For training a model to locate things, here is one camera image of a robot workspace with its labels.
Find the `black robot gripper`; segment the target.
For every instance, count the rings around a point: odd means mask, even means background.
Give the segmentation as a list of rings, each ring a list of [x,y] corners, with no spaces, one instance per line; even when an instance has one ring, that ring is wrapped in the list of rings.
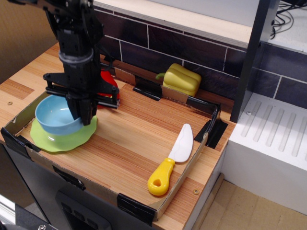
[[[43,76],[49,93],[66,96],[73,119],[81,117],[84,126],[91,123],[98,104],[111,108],[119,106],[119,89],[102,79],[97,55],[94,50],[87,51],[85,55],[68,55],[59,51],[64,72],[47,73]],[[68,93],[72,93],[74,98],[67,95]]]

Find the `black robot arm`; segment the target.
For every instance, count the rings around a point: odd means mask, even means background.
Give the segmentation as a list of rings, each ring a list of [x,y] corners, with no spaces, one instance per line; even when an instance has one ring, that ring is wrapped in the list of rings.
[[[119,88],[104,80],[103,71],[112,63],[101,65],[99,43],[104,37],[103,24],[97,19],[92,0],[13,0],[12,4],[31,5],[46,13],[48,23],[59,43],[63,73],[46,73],[48,94],[66,99],[73,119],[87,126],[97,107],[118,108]]]

